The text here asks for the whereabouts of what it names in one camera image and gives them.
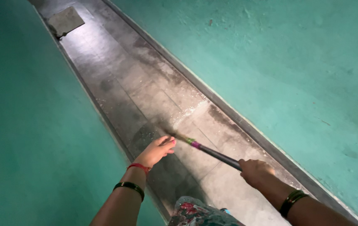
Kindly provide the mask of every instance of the teal surface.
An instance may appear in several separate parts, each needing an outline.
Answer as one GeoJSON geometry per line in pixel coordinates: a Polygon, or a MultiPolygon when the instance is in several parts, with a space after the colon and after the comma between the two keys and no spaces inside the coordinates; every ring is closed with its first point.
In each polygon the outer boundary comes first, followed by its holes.
{"type": "MultiPolygon", "coordinates": [[[[0,1],[0,225],[88,225],[126,164],[34,8],[0,1]]],[[[138,225],[164,225],[149,197],[138,225]]]]}
{"type": "Polygon", "coordinates": [[[358,1],[112,2],[358,214],[358,1]]]}

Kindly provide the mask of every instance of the red thread bracelet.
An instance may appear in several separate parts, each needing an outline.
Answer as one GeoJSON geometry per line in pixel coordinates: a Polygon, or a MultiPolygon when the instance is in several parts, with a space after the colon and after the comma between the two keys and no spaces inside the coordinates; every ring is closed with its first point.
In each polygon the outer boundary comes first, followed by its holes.
{"type": "Polygon", "coordinates": [[[144,172],[146,173],[146,177],[148,176],[148,172],[151,170],[151,167],[145,167],[145,166],[141,165],[140,163],[132,163],[130,166],[127,167],[126,170],[128,170],[130,167],[142,168],[144,170],[144,172]]]}

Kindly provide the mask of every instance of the bracelet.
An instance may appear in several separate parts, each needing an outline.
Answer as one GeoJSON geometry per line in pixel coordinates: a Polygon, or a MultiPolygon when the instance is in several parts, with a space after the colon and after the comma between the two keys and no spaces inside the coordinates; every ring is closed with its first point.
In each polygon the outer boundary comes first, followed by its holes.
{"type": "Polygon", "coordinates": [[[144,170],[144,172],[146,173],[146,177],[148,176],[148,172],[151,170],[151,167],[145,167],[145,166],[141,165],[140,163],[132,163],[130,166],[127,167],[126,170],[128,170],[130,167],[142,168],[144,170]]]}
{"type": "Polygon", "coordinates": [[[135,190],[136,192],[138,192],[140,194],[141,202],[143,202],[143,200],[144,200],[144,191],[143,191],[143,189],[141,189],[136,184],[134,184],[132,182],[120,182],[120,183],[117,183],[115,185],[115,187],[114,187],[114,189],[112,191],[114,191],[118,187],[128,187],[128,188],[131,188],[131,189],[135,190]]]}
{"type": "Polygon", "coordinates": [[[289,194],[289,196],[285,199],[285,201],[282,203],[281,208],[279,209],[279,213],[283,218],[287,218],[288,212],[293,206],[294,203],[296,203],[299,199],[309,196],[305,194],[302,190],[294,190],[292,193],[289,194]]]}

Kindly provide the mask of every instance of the concrete edge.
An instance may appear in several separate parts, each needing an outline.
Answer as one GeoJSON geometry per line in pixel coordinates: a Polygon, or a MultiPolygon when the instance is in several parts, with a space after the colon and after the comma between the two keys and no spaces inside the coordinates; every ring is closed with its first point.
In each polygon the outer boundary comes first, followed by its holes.
{"type": "Polygon", "coordinates": [[[250,121],[234,110],[225,100],[215,93],[204,81],[187,68],[169,50],[158,43],[150,34],[143,30],[134,20],[121,11],[109,0],[102,0],[126,23],[128,23],[157,52],[181,72],[197,89],[217,105],[231,120],[256,141],[269,155],[290,172],[313,196],[358,225],[358,216],[346,204],[322,186],[312,175],[290,158],[283,150],[264,136],[250,121]]]}
{"type": "MultiPolygon", "coordinates": [[[[49,30],[48,24],[46,22],[46,18],[42,17],[42,15],[38,12],[38,10],[35,8],[35,6],[32,6],[32,7],[34,8],[35,12],[38,14],[38,17],[41,19],[41,21],[42,21],[44,27],[46,28],[46,30],[48,31],[49,35],[52,37],[52,39],[55,42],[57,48],[59,49],[59,51],[61,52],[63,58],[65,59],[67,65],[70,67],[70,69],[72,70],[73,74],[76,75],[76,79],[79,81],[79,83],[80,83],[81,87],[83,88],[83,90],[85,91],[87,97],[90,99],[91,104],[93,105],[94,109],[96,110],[96,112],[100,116],[105,128],[107,129],[107,131],[112,136],[112,139],[115,141],[116,146],[120,149],[120,151],[122,152],[123,156],[125,157],[127,165],[129,165],[131,162],[134,161],[133,156],[130,154],[129,150],[127,149],[127,147],[124,144],[123,140],[119,136],[118,132],[115,130],[114,126],[109,121],[108,117],[106,116],[106,114],[102,110],[101,106],[96,101],[95,96],[91,93],[89,87],[86,85],[86,82],[81,77],[80,72],[77,70],[77,68],[73,64],[72,60],[68,57],[68,54],[66,53],[66,50],[59,43],[59,41],[52,35],[51,31],[49,30]]],[[[169,219],[170,219],[170,217],[171,217],[171,215],[168,213],[168,210],[165,208],[165,206],[163,205],[161,200],[159,200],[157,198],[156,194],[153,192],[151,187],[148,185],[148,182],[147,182],[146,188],[147,188],[146,191],[145,191],[146,194],[148,196],[150,196],[151,201],[154,203],[154,205],[156,206],[157,210],[161,214],[161,217],[164,220],[165,224],[167,224],[169,219]]]]}

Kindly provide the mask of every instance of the human hand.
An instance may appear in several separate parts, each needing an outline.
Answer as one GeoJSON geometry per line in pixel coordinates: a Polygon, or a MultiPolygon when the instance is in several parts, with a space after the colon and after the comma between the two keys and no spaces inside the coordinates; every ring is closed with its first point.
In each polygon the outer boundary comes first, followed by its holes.
{"type": "Polygon", "coordinates": [[[162,157],[172,154],[173,150],[171,148],[175,147],[176,140],[174,137],[171,137],[168,142],[163,144],[168,138],[169,136],[163,136],[152,141],[133,163],[140,163],[145,167],[152,168],[155,163],[162,159],[162,157]]]}
{"type": "Polygon", "coordinates": [[[256,188],[256,186],[264,180],[265,176],[275,175],[274,168],[264,161],[252,159],[245,161],[244,159],[240,159],[239,165],[242,168],[240,175],[253,188],[256,188]]]}

